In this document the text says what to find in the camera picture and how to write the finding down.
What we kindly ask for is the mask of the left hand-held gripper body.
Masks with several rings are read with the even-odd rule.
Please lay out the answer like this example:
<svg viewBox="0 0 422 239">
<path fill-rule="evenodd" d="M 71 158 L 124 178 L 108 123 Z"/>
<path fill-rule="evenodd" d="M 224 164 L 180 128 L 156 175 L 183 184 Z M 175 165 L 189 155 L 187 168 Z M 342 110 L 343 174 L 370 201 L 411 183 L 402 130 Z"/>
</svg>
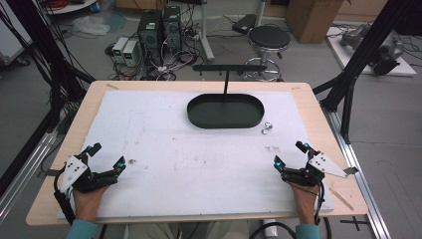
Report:
<svg viewBox="0 0 422 239">
<path fill-rule="evenodd" d="M 81 161 L 82 153 L 73 155 L 65 162 L 54 178 L 54 190 L 66 193 L 70 188 L 87 193 L 117 183 L 118 177 L 99 177 L 101 172 L 93 172 L 89 161 Z"/>
</svg>

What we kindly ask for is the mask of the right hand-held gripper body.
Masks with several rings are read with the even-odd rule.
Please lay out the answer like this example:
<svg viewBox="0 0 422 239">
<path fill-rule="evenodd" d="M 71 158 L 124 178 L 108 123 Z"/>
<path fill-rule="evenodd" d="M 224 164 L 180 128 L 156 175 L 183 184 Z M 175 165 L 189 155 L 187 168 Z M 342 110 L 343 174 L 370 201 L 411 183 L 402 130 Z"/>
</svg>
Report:
<svg viewBox="0 0 422 239">
<path fill-rule="evenodd" d="M 340 168 L 325 153 L 320 151 L 309 151 L 308 160 L 302 168 L 290 168 L 281 162 L 282 181 L 295 183 L 301 186 L 316 186 L 322 183 L 326 174 L 347 178 L 356 174 L 356 167 Z"/>
</svg>

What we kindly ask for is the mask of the person's right hand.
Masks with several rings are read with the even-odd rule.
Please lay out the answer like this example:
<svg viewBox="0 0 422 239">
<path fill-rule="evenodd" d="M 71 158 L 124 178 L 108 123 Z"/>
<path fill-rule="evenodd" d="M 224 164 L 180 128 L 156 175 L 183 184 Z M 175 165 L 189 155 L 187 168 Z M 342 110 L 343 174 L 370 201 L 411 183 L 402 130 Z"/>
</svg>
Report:
<svg viewBox="0 0 422 239">
<path fill-rule="evenodd" d="M 302 186 L 291 183 L 296 208 L 302 224 L 315 224 L 315 203 L 318 195 L 318 186 Z"/>
</svg>

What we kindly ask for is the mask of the person's left hand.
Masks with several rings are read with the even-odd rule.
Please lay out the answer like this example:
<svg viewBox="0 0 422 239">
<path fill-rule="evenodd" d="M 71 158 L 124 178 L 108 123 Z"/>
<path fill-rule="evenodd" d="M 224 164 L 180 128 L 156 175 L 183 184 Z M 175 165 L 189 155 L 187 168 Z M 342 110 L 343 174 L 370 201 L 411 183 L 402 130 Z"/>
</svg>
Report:
<svg viewBox="0 0 422 239">
<path fill-rule="evenodd" d="M 79 220 L 95 222 L 98 217 L 98 210 L 101 205 L 102 197 L 107 191 L 107 187 L 82 193 L 78 190 L 73 191 L 76 218 Z"/>
</svg>

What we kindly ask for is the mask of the thin wooden stick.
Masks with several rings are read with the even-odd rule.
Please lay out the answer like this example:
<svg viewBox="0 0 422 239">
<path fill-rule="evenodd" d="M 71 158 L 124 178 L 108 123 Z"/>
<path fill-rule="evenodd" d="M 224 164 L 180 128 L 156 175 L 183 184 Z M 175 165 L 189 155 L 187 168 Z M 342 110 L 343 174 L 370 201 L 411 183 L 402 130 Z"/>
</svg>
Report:
<svg viewBox="0 0 422 239">
<path fill-rule="evenodd" d="M 353 206 L 349 203 L 349 202 L 347 202 L 346 200 L 345 200 L 345 198 L 344 197 L 342 197 L 337 191 L 335 191 L 333 188 L 329 188 L 329 191 L 340 201 L 340 202 L 342 202 L 350 211 L 354 211 L 354 208 L 353 208 Z"/>
</svg>

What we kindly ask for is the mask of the white foam mat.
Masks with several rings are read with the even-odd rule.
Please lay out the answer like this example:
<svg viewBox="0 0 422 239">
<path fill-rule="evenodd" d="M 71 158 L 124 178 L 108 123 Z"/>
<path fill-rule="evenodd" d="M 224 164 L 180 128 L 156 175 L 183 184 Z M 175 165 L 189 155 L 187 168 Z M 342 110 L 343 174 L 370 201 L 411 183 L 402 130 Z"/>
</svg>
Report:
<svg viewBox="0 0 422 239">
<path fill-rule="evenodd" d="M 85 138 L 102 149 L 89 160 L 103 172 L 123 156 L 126 168 L 102 199 L 101 219 L 291 213 L 291 188 L 274 168 L 277 155 L 291 168 L 307 157 L 308 141 L 294 97 L 257 92 L 261 123 L 251 128 L 203 129 L 187 117 L 192 92 L 109 91 Z M 264 123 L 273 125 L 262 134 Z"/>
</svg>

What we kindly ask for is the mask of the white power supply unit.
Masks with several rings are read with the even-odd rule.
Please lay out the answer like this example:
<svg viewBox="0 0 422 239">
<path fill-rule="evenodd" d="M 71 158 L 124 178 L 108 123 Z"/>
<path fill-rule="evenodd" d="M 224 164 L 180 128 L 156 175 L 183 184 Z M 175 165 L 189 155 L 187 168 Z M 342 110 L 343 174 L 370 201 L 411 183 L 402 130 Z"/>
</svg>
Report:
<svg viewBox="0 0 422 239">
<path fill-rule="evenodd" d="M 137 42 L 129 40 L 123 50 L 124 62 L 128 67 L 135 67 L 139 60 Z"/>
<path fill-rule="evenodd" d="M 120 37 L 111 49 L 112 54 L 113 54 L 113 59 L 119 64 L 124 63 L 123 50 L 125 48 L 127 41 L 128 41 L 127 37 Z"/>
</svg>

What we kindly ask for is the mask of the black round stool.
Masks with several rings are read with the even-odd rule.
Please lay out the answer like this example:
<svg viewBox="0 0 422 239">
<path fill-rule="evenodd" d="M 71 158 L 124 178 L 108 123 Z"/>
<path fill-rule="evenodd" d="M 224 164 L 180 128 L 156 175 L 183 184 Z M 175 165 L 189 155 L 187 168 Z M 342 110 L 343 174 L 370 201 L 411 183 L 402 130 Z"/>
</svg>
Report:
<svg viewBox="0 0 422 239">
<path fill-rule="evenodd" d="M 271 59 L 271 55 L 276 54 L 279 59 L 283 58 L 282 53 L 291 43 L 290 35 L 279 27 L 263 25 L 249 32 L 249 43 L 258 56 L 249 59 L 245 64 L 263 66 L 265 70 L 250 72 L 245 78 L 262 82 L 281 82 L 283 77 L 280 67 Z"/>
</svg>

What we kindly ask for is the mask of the white board with robot parts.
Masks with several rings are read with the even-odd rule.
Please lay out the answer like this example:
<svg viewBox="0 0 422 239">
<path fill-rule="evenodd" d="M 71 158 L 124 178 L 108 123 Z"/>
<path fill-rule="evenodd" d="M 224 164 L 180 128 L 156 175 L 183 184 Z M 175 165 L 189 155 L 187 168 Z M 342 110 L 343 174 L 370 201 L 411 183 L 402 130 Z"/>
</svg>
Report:
<svg viewBox="0 0 422 239">
<path fill-rule="evenodd" d="M 402 44 L 391 29 L 373 27 L 330 27 L 326 39 L 341 68 L 349 74 L 358 70 L 373 76 L 415 77 L 416 71 L 401 57 Z"/>
</svg>

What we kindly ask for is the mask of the brown cardboard box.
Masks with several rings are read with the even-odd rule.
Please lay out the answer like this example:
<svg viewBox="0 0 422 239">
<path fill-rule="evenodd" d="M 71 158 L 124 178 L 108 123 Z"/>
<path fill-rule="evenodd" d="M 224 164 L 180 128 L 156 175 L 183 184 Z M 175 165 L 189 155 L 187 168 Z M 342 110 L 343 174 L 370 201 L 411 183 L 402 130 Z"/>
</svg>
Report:
<svg viewBox="0 0 422 239">
<path fill-rule="evenodd" d="M 286 22 L 301 44 L 320 44 L 344 0 L 290 0 Z"/>
</svg>

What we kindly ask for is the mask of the black computer tower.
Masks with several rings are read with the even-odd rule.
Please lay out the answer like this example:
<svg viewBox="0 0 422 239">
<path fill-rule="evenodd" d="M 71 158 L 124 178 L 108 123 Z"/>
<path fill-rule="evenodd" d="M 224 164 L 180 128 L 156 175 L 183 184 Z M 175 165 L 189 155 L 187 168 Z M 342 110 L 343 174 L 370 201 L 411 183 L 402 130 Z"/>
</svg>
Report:
<svg viewBox="0 0 422 239">
<path fill-rule="evenodd" d="M 137 27 L 139 44 L 146 66 L 161 66 L 160 56 L 163 42 L 162 13 L 160 10 L 143 11 Z"/>
<path fill-rule="evenodd" d="M 163 11 L 163 26 L 167 50 L 176 53 L 181 50 L 180 7 L 166 6 Z"/>
</svg>

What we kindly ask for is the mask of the black flat device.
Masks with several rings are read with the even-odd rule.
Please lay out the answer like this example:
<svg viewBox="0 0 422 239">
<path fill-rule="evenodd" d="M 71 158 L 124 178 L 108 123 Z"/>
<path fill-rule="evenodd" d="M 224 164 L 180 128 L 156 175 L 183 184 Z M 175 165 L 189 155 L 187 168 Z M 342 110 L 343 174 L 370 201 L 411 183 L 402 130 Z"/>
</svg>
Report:
<svg viewBox="0 0 422 239">
<path fill-rule="evenodd" d="M 255 27 L 255 22 L 255 14 L 245 15 L 242 19 L 232 25 L 232 30 L 240 34 L 247 34 L 251 29 Z"/>
</svg>

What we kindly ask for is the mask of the white table leg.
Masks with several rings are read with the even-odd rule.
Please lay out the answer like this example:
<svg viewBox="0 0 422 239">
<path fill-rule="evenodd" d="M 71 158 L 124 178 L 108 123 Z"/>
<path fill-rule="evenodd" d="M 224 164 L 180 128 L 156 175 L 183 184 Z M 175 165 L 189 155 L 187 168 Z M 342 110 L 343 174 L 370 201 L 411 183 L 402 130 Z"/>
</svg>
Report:
<svg viewBox="0 0 422 239">
<path fill-rule="evenodd" d="M 200 0 L 201 2 L 201 31 L 199 32 L 200 42 L 208 63 L 215 60 L 215 56 L 207 38 L 207 0 Z"/>
</svg>

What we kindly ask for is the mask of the aluminium rail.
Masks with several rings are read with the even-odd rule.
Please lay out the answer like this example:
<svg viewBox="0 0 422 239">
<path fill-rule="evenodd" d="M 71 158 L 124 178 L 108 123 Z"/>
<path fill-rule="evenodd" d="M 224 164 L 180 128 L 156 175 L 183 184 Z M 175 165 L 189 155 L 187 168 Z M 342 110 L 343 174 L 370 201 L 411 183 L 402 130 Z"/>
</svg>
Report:
<svg viewBox="0 0 422 239">
<path fill-rule="evenodd" d="M 346 140 L 340 133 L 341 121 L 337 113 L 330 113 L 327 110 L 322 111 L 325 118 L 330 125 L 331 131 L 333 132 L 335 139 L 341 149 L 341 152 L 345 158 L 345 161 L 349 166 L 354 166 L 358 169 L 358 173 L 354 176 L 360 192 L 365 200 L 368 208 L 366 213 L 367 220 L 371 227 L 371 230 L 376 239 L 392 239 L 387 226 L 382 218 L 380 210 L 376 204 L 376 201 L 370 191 L 369 185 L 366 181 L 364 173 L 360 167 L 358 158 L 350 144 L 346 143 Z"/>
<path fill-rule="evenodd" d="M 58 133 L 56 131 L 47 132 L 24 153 L 23 165 L 16 172 L 5 192 L 0 196 L 0 225 L 5 221 L 16 201 L 22 195 L 41 165 L 42 160 L 53 147 L 57 137 Z"/>
</svg>

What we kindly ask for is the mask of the black metal frame pole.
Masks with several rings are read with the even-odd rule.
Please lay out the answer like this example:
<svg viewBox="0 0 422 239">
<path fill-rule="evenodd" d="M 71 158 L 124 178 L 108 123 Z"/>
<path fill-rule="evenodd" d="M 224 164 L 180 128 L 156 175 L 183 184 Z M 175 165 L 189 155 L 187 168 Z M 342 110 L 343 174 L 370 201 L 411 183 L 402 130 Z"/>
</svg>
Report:
<svg viewBox="0 0 422 239">
<path fill-rule="evenodd" d="M 351 117 L 354 85 L 369 63 L 370 58 L 386 40 L 393 27 L 406 13 L 415 0 L 388 0 L 377 18 L 374 20 L 367 35 L 357 47 L 345 68 L 330 81 L 313 88 L 315 95 L 329 90 L 328 95 L 319 104 L 328 112 L 335 112 L 340 102 L 343 102 L 340 133 L 350 144 L 349 124 Z"/>
<path fill-rule="evenodd" d="M 36 64 L 44 81 L 50 86 L 50 110 L 35 129 L 18 155 L 0 177 L 0 197 L 10 187 L 17 173 L 22 169 L 29 153 L 45 132 L 51 132 L 59 124 L 60 113 L 68 106 L 80 103 L 87 90 L 82 82 L 93 83 L 96 79 L 88 73 L 76 68 L 71 60 L 67 60 L 57 45 L 41 10 L 33 0 L 5 0 L 15 14 L 24 30 L 33 41 L 29 44 L 18 30 L 0 3 L 0 20 L 11 31 L 26 53 Z"/>
</svg>

